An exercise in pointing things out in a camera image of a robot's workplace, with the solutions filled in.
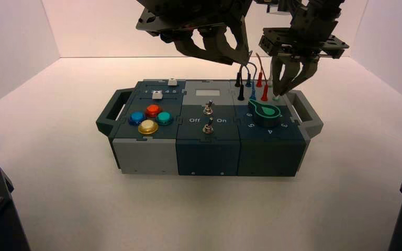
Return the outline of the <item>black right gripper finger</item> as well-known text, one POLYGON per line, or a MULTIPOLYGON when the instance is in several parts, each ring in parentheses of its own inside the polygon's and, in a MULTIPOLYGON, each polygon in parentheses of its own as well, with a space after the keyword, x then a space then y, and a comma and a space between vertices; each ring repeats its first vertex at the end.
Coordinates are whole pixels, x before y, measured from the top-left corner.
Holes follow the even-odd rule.
POLYGON ((290 56, 272 57, 272 83, 274 96, 282 96, 291 90, 291 83, 294 78, 294 61, 290 56))
POLYGON ((302 70, 286 85, 283 93, 289 92, 294 87, 311 78, 317 71, 318 61, 319 58, 303 59, 301 61, 303 66, 302 70))

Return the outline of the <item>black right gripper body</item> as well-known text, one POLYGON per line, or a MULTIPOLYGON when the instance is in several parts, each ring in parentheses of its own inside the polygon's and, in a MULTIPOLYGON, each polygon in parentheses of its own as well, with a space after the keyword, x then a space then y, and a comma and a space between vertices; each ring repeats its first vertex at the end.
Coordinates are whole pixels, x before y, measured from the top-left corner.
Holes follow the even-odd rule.
POLYGON ((258 1, 291 16, 290 26, 264 28, 259 46, 269 56, 340 58, 350 46, 333 35, 344 1, 258 1))

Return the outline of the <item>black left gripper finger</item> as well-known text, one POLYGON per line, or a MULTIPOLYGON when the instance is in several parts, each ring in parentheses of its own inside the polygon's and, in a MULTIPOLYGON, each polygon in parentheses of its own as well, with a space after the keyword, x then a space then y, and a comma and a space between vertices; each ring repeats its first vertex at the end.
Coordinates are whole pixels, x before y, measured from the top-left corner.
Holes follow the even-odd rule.
POLYGON ((204 48, 198 47, 192 39, 192 31, 183 32, 174 41, 176 49, 185 56, 232 65, 242 63, 242 50, 233 49, 228 43, 226 27, 205 27, 198 29, 203 37, 204 48))
POLYGON ((236 63, 246 65, 250 56, 244 16, 241 16, 239 19, 231 16, 227 17, 225 24, 230 28, 237 42, 234 49, 229 45, 226 46, 226 57, 236 63))

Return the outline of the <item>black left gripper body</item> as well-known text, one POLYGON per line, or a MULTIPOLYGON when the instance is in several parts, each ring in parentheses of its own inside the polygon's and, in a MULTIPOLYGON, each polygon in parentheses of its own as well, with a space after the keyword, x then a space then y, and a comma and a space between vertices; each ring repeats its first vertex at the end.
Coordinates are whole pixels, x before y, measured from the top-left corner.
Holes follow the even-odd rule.
POLYGON ((240 25, 252 1, 139 1, 136 29, 152 36, 172 31, 240 25))

